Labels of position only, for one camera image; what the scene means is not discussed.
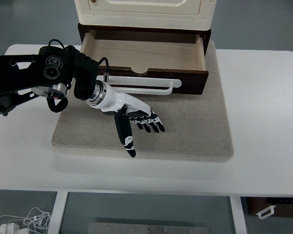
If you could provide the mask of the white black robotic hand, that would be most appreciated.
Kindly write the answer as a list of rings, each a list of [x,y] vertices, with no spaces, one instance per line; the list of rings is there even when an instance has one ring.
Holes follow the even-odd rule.
[[[156,133],[166,131],[160,118],[148,104],[129,94],[118,93],[106,82],[97,81],[94,92],[86,100],[86,103],[105,114],[116,113],[114,120],[119,140],[131,157],[136,156],[136,151],[130,121],[136,124],[140,130],[145,130],[148,133],[151,132],[150,127]],[[129,118],[126,113],[132,113],[134,117],[150,116],[150,118]]]

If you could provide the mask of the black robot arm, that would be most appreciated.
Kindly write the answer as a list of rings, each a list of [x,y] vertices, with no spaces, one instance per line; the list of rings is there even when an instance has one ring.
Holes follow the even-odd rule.
[[[0,56],[0,114],[6,116],[39,96],[46,98],[52,112],[61,112],[68,105],[67,91],[73,89],[77,99],[114,117],[120,142],[135,157],[132,123],[146,132],[164,132],[165,128],[149,105],[108,84],[109,71],[97,80],[100,64],[107,62],[107,58],[95,61],[63,44],[48,44],[38,54]]]

